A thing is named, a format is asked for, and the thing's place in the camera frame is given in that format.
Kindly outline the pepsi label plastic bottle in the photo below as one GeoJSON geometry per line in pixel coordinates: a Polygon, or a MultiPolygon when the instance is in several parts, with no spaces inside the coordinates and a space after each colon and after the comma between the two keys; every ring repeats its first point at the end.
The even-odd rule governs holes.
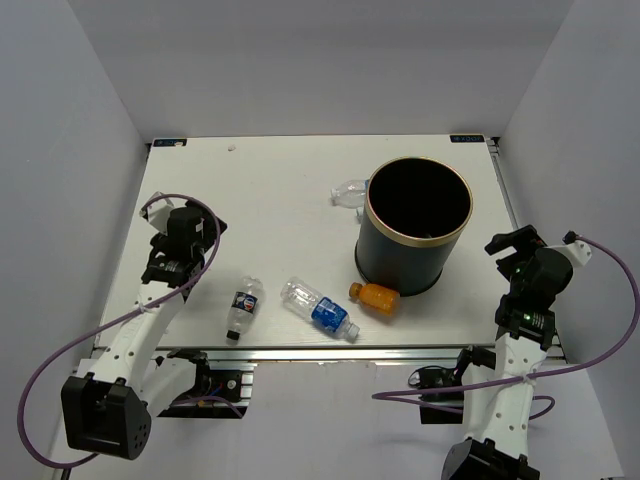
{"type": "Polygon", "coordinates": [[[245,276],[237,287],[227,315],[226,339],[237,343],[254,323],[264,296],[263,283],[254,277],[245,276]]]}

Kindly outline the orange plastic bottle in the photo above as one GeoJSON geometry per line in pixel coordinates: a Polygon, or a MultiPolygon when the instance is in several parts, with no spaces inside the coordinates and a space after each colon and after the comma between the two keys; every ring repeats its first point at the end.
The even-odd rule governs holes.
{"type": "Polygon", "coordinates": [[[349,287],[349,297],[359,304],[373,309],[378,313],[392,315],[400,294],[384,286],[354,282],[349,287]]]}

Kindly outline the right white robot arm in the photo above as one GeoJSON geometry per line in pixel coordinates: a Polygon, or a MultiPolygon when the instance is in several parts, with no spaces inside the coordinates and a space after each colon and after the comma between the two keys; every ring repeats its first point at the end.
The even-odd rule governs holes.
{"type": "Polygon", "coordinates": [[[488,254],[509,247],[514,253],[497,260],[509,283],[495,314],[495,349],[464,350],[451,374],[453,390],[464,398],[462,442],[444,462],[445,479],[537,479],[529,464],[528,427],[534,400],[534,374],[547,357],[555,334],[551,310],[573,276],[570,260],[553,250],[536,229],[525,226],[497,234],[488,254]]]}

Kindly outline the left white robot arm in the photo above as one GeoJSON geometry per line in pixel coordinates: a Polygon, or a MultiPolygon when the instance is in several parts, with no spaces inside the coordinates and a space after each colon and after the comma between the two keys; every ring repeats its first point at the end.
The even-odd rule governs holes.
{"type": "Polygon", "coordinates": [[[210,390],[207,357],[200,351],[175,350],[158,365],[151,361],[202,273],[206,253],[226,228],[192,201],[144,217],[158,232],[135,316],[120,326],[87,373],[69,377],[61,391],[68,445],[128,460],[142,453],[153,418],[180,397],[199,399],[210,390]]]}

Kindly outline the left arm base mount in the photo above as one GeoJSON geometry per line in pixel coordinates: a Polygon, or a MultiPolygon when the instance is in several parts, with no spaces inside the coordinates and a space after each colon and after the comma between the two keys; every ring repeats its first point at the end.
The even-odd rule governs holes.
{"type": "Polygon", "coordinates": [[[152,359],[143,400],[153,418],[241,418],[251,399],[254,368],[211,360],[204,351],[174,350],[152,359]]]}

